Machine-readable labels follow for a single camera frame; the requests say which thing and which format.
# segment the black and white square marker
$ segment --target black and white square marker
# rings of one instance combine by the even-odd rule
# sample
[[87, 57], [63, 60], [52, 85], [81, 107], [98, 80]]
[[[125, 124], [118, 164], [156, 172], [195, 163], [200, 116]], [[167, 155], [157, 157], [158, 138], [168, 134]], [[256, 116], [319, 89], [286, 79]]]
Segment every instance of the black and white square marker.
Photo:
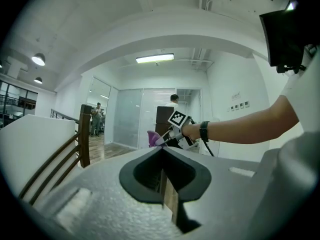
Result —
[[170, 116], [168, 122], [172, 125], [180, 128], [183, 123], [186, 121], [187, 116], [179, 111], [174, 111], [173, 114]]

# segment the hand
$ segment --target hand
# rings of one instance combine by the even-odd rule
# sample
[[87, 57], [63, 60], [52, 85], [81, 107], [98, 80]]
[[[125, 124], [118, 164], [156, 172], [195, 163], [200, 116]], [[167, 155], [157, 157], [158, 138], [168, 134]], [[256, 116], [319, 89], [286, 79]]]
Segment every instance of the hand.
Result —
[[195, 141], [200, 139], [200, 124], [188, 124], [182, 127], [182, 134], [188, 136], [191, 140]]

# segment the white arch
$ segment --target white arch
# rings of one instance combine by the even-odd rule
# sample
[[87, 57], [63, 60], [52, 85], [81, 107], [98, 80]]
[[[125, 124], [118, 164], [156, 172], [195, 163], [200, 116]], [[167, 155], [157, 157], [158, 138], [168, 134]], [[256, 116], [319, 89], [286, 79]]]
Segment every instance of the white arch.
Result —
[[160, 9], [120, 20], [77, 52], [59, 77], [60, 89], [83, 72], [118, 57], [161, 48], [207, 48], [247, 57], [268, 56], [263, 33], [249, 25], [198, 9]]

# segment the forearm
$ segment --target forearm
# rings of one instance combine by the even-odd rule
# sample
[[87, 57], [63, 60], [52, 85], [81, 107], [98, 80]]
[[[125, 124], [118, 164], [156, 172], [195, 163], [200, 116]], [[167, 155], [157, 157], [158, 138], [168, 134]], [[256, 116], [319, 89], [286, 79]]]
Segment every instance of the forearm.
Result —
[[[194, 139], [200, 138], [200, 125], [194, 125]], [[270, 110], [258, 111], [234, 120], [210, 122], [208, 124], [210, 140], [237, 144], [255, 144], [279, 137], [276, 120]]]

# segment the bright light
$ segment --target bright light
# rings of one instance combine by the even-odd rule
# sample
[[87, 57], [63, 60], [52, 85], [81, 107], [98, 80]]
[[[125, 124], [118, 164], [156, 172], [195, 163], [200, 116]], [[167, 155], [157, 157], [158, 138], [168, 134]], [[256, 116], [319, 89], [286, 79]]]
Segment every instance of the bright light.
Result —
[[168, 54], [139, 57], [139, 58], [136, 58], [135, 60], [138, 63], [145, 63], [145, 62], [172, 61], [174, 59], [175, 59], [175, 55], [173, 53], [168, 53]]
[[38, 64], [40, 66], [44, 66], [45, 65], [44, 61], [39, 57], [33, 56], [31, 59], [35, 64]]
[[290, 10], [293, 10], [293, 9], [294, 9], [294, 5], [291, 2], [286, 10], [290, 11]]

